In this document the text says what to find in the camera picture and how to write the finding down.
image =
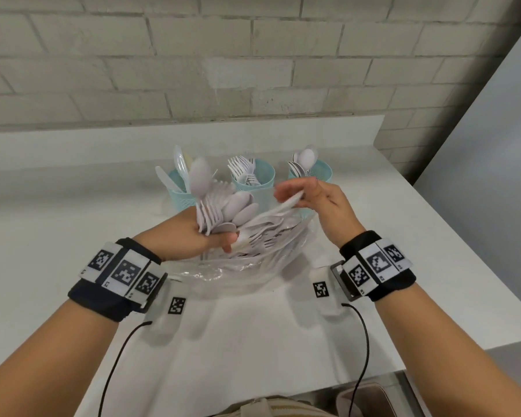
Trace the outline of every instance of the clothing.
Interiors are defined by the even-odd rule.
[[[262,398],[250,403],[240,403],[223,411],[216,417],[335,417],[312,405],[285,397]]]

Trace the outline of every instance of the wristband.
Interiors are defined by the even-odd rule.
[[[106,243],[83,271],[68,297],[115,322],[145,313],[167,274],[160,258],[132,238]]]
[[[346,260],[332,265],[331,270],[349,301],[361,296],[378,301],[416,281],[409,259],[375,231],[359,234],[343,245],[340,253]]]

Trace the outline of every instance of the left hand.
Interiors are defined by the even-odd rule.
[[[217,247],[229,253],[232,250],[230,244],[236,242],[237,234],[224,232],[208,237],[201,234],[197,212],[192,206],[133,239],[166,261],[189,259]]]

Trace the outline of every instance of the wall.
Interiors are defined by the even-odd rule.
[[[421,168],[521,34],[521,0],[0,0],[0,131],[386,112]]]
[[[521,300],[521,39],[415,188]],[[492,355],[521,383],[521,344]]]

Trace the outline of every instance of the right hand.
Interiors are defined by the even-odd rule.
[[[365,231],[347,197],[335,184],[316,177],[292,178],[276,186],[274,197],[278,202],[285,202],[301,190],[305,194],[297,207],[316,211],[324,234],[338,248]]]

